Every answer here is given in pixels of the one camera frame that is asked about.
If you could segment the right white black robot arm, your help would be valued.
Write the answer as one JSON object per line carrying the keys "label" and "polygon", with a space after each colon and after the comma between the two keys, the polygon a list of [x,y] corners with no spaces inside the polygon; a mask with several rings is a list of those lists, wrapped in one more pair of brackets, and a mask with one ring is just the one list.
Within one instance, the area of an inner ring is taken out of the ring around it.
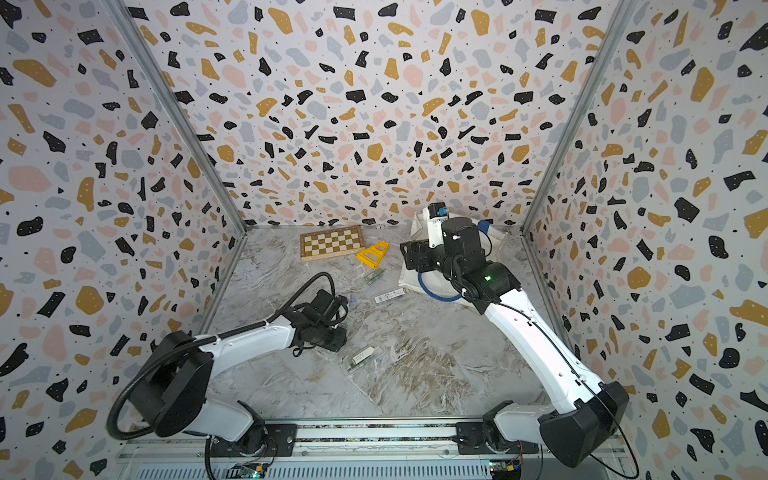
{"label": "right white black robot arm", "polygon": [[520,281],[490,259],[492,240],[467,217],[444,207],[417,216],[424,239],[400,246],[404,267],[419,275],[438,273],[455,296],[471,304],[517,349],[541,382],[547,405],[505,401],[483,417],[486,443],[495,450],[513,442],[545,446],[563,465],[575,468],[620,430],[629,394],[583,364],[542,319]]}

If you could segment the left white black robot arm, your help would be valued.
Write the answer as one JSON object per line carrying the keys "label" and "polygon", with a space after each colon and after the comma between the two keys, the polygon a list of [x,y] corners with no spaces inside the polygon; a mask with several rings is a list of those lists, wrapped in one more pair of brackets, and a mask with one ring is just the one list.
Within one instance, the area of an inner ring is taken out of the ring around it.
{"label": "left white black robot arm", "polygon": [[198,337],[175,332],[164,338],[149,361],[158,367],[141,378],[128,401],[150,432],[165,438],[178,433],[210,435],[251,455],[267,442],[262,417],[242,401],[229,403],[208,392],[210,380],[252,359],[292,349],[319,347],[337,352],[346,343],[341,322],[348,300],[321,289],[308,303],[289,306],[273,320]]}

